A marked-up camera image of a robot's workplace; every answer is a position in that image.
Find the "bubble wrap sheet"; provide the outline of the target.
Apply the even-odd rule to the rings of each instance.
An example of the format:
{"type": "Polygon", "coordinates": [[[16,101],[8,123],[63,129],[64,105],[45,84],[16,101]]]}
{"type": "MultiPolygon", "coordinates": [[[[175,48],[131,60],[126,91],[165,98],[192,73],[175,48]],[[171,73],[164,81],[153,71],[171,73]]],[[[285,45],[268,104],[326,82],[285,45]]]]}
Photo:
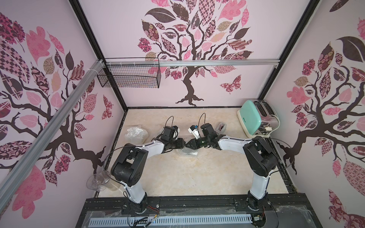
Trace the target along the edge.
{"type": "Polygon", "coordinates": [[[177,149],[177,153],[180,156],[197,156],[198,155],[198,150],[193,150],[193,149],[184,147],[182,149],[177,149]]]}
{"type": "Polygon", "coordinates": [[[140,126],[132,126],[127,129],[125,140],[134,145],[142,145],[148,139],[148,132],[140,126]]]}

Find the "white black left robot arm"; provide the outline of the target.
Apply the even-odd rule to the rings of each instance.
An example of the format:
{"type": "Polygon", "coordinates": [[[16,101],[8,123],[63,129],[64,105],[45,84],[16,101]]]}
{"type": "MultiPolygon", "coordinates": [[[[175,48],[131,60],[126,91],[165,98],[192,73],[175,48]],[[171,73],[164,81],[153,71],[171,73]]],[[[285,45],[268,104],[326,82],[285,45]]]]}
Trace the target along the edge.
{"type": "Polygon", "coordinates": [[[127,143],[122,147],[110,172],[115,180],[123,185],[130,201],[141,204],[146,198],[146,192],[139,180],[147,159],[184,148],[185,141],[178,137],[179,132],[180,129],[176,125],[166,126],[162,133],[149,143],[143,145],[127,143]]]}

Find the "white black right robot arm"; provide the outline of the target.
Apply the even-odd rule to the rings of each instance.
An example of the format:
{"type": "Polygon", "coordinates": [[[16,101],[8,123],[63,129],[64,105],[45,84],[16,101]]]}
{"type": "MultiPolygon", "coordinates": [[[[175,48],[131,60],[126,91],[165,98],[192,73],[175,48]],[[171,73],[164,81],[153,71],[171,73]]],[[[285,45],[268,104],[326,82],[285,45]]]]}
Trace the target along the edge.
{"type": "Polygon", "coordinates": [[[261,200],[267,193],[270,175],[277,166],[279,159],[266,138],[257,136],[253,139],[241,139],[218,134],[210,123],[201,126],[203,136],[200,136],[198,126],[192,125],[188,132],[194,139],[186,143],[186,147],[198,150],[211,147],[217,150],[229,150],[244,154],[252,169],[253,182],[249,194],[261,200]]]}

